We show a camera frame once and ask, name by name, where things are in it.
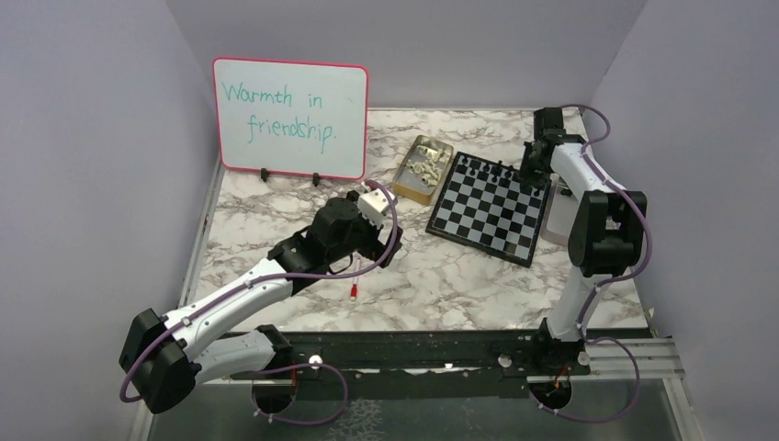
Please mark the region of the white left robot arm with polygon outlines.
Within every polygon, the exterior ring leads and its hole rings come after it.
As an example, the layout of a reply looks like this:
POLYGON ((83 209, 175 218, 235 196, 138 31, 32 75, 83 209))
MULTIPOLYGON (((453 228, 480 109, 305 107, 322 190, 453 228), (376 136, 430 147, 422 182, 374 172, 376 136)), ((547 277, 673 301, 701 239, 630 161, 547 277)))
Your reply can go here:
POLYGON ((242 276, 207 297, 131 321, 119 355, 119 398, 163 413, 197 385, 259 369, 273 378, 288 368, 288 344, 272 325, 225 334, 253 314, 320 280, 350 279, 389 265, 401 248, 397 198, 375 185, 331 198, 304 229, 275 245, 242 276))

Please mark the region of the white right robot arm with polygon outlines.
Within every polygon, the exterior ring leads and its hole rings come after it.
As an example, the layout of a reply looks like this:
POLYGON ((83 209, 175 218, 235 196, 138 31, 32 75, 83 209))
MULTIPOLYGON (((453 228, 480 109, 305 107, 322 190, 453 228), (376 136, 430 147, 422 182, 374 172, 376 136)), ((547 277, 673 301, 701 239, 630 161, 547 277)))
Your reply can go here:
POLYGON ((541 188, 557 175, 578 203, 567 242, 568 281, 528 354, 533 370, 551 375, 577 361, 602 289, 629 279, 630 267, 645 266, 648 201, 643 192, 617 183, 596 161, 588 141, 566 131, 562 107, 542 107, 533 118, 534 139, 525 143, 520 182, 541 188))

